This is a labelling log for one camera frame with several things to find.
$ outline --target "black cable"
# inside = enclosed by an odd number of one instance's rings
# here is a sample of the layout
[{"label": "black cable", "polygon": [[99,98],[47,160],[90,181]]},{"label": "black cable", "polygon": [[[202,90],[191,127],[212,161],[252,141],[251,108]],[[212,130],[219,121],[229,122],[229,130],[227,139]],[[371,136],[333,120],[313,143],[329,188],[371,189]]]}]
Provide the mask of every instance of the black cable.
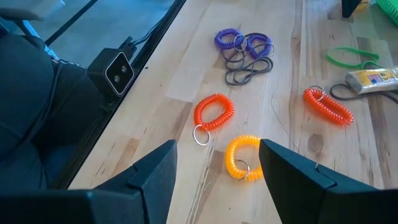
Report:
[{"label": "black cable", "polygon": [[398,96],[398,91],[397,90],[395,90],[395,91],[379,91],[379,92],[373,92],[373,93],[364,93],[364,94],[360,94],[360,95],[356,95],[356,96],[352,96],[352,97],[341,97],[341,96],[337,96],[333,92],[336,87],[343,87],[343,88],[345,88],[347,90],[352,91],[354,94],[356,94],[356,93],[354,92],[354,90],[349,85],[342,84],[342,83],[333,85],[332,87],[330,87],[329,94],[334,99],[337,99],[337,100],[349,101],[349,100],[358,100],[358,99],[362,99],[362,98],[369,97],[369,96],[382,95],[382,96],[385,96],[385,97],[389,98],[390,100],[392,100],[393,102],[398,104],[398,98],[391,95],[391,94],[395,94],[395,95]]},{"label": "black cable", "polygon": [[152,35],[153,31],[160,24],[160,22],[162,22],[162,20],[163,20],[163,18],[161,18],[161,20],[159,20],[152,28],[150,28],[150,30],[148,30],[148,32],[145,36],[141,37],[138,40],[133,41],[132,44],[134,44],[136,46],[138,44],[145,42]]},{"label": "black cable", "polygon": [[[254,46],[253,48],[256,49],[258,47],[263,47],[266,45],[268,45],[268,43],[259,44],[257,46]],[[245,62],[245,59],[248,56],[248,54],[245,54],[244,51],[242,50],[242,48],[240,48],[239,50],[235,49],[235,52],[230,57],[227,57],[225,55],[225,51],[226,50],[221,50],[221,54],[225,60],[225,63],[224,63],[225,68],[228,70],[225,73],[225,82],[228,85],[232,85],[232,86],[245,85],[246,83],[250,82],[250,80],[253,76],[267,73],[267,72],[271,71],[272,68],[274,67],[273,61],[268,56],[259,57],[255,60],[253,60],[252,62],[248,63],[247,65],[245,65],[244,62]],[[237,56],[237,54],[241,54],[242,57],[237,60],[232,60],[232,58]],[[262,69],[254,69],[255,64],[257,64],[259,62],[264,62],[266,64],[266,66]],[[239,63],[239,65],[237,67],[230,67],[229,66],[230,63],[232,63],[232,64]],[[246,73],[242,79],[238,80],[236,76],[242,72],[249,72],[249,73]]]}]

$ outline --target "yellow spiral keychain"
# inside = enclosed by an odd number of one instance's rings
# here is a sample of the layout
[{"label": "yellow spiral keychain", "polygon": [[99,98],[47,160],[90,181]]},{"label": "yellow spiral keychain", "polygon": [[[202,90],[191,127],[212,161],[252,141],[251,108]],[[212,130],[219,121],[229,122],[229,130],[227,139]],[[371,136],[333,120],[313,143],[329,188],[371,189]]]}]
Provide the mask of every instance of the yellow spiral keychain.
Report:
[{"label": "yellow spiral keychain", "polygon": [[[261,138],[244,135],[232,140],[225,152],[225,166],[229,175],[237,180],[258,180],[263,177],[261,166],[255,170],[250,170],[249,164],[241,159],[235,159],[236,150],[242,146],[254,146],[256,149],[260,148]],[[241,170],[236,167],[236,162],[242,162],[247,166],[247,170]]]}]

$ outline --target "purple spiral keychain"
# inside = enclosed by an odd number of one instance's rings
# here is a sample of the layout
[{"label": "purple spiral keychain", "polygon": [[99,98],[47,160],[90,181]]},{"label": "purple spiral keychain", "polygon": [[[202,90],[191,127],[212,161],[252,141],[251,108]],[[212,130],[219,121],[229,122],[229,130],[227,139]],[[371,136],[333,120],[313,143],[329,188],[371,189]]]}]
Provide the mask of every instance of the purple spiral keychain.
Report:
[{"label": "purple spiral keychain", "polygon": [[[233,35],[234,40],[232,42],[222,41],[221,39],[226,35]],[[260,43],[254,46],[255,40]],[[253,76],[267,73],[274,67],[274,63],[271,58],[269,58],[269,54],[271,48],[273,48],[272,53],[275,52],[275,47],[273,46],[271,39],[265,34],[251,33],[243,35],[237,29],[228,28],[219,31],[214,38],[214,41],[216,46],[221,49],[221,55],[225,60],[225,68],[227,69],[227,72],[225,73],[225,82],[228,85],[245,85]],[[257,52],[256,49],[259,49],[260,47],[263,47],[263,49]],[[231,54],[227,54],[226,50],[229,49],[235,49],[235,51]],[[233,59],[238,54],[242,55],[242,57]],[[245,63],[245,59],[248,55],[250,55],[253,60],[249,63]],[[261,62],[265,65],[263,68],[254,68],[256,63]]]},{"label": "purple spiral keychain", "polygon": [[[227,35],[234,35],[235,36],[234,41],[224,42],[223,40],[221,40],[223,37],[225,37]],[[240,46],[245,39],[246,38],[244,37],[244,35],[242,33],[240,33],[237,29],[228,28],[228,29],[223,29],[223,30],[219,31],[218,34],[216,35],[216,37],[214,38],[214,42],[221,49],[227,50],[227,49],[233,49],[233,48],[236,48],[237,46]]]}]

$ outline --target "green rubber band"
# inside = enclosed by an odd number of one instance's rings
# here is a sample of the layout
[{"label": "green rubber band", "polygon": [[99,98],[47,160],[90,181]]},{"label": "green rubber band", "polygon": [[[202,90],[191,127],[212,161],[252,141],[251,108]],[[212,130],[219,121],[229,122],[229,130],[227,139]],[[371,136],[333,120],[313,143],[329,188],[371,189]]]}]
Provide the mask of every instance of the green rubber band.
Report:
[{"label": "green rubber band", "polygon": [[[353,53],[353,54],[356,54],[356,55],[363,55],[363,56],[371,57],[371,58],[373,58],[373,60],[368,60],[368,61],[365,61],[365,62],[362,62],[362,63],[358,63],[358,64],[344,63],[342,61],[339,61],[339,60],[335,59],[334,57],[332,57],[330,55],[330,53],[338,51],[338,50],[345,50],[347,52],[350,52],[350,53]],[[365,50],[358,50],[358,49],[355,49],[353,47],[337,47],[335,49],[328,50],[328,52],[326,53],[326,58],[331,63],[334,63],[335,65],[340,66],[340,67],[344,67],[344,68],[360,68],[360,69],[364,69],[364,66],[365,65],[369,65],[369,64],[375,65],[375,66],[381,68],[381,66],[376,63],[377,60],[379,60],[379,58],[380,58],[380,56],[378,54],[375,54],[375,53],[372,53],[372,52],[368,52],[368,51],[365,51]]]}]

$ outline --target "wooden table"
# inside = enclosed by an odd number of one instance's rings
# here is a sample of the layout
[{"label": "wooden table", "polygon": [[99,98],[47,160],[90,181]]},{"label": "wooden table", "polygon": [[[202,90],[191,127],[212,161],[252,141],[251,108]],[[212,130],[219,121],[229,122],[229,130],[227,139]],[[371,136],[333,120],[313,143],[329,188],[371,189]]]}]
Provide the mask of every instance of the wooden table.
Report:
[{"label": "wooden table", "polygon": [[[168,223],[280,223],[264,180],[237,181],[226,172],[224,151],[242,134],[271,139],[377,188],[398,187],[397,105],[383,97],[343,102],[355,122],[341,128],[303,101],[310,85],[329,89],[343,82],[348,70],[325,60],[330,48],[370,50],[381,55],[381,65],[398,65],[398,30],[376,5],[350,19],[340,15],[339,1],[331,0],[187,0],[70,188],[95,187],[166,140],[177,139]],[[273,70],[247,85],[227,86],[213,42],[227,27],[269,35],[276,49]],[[193,109],[213,93],[228,95],[236,112],[202,147],[192,138]],[[214,106],[204,117],[220,112]],[[259,165],[256,150],[238,157]]]}]

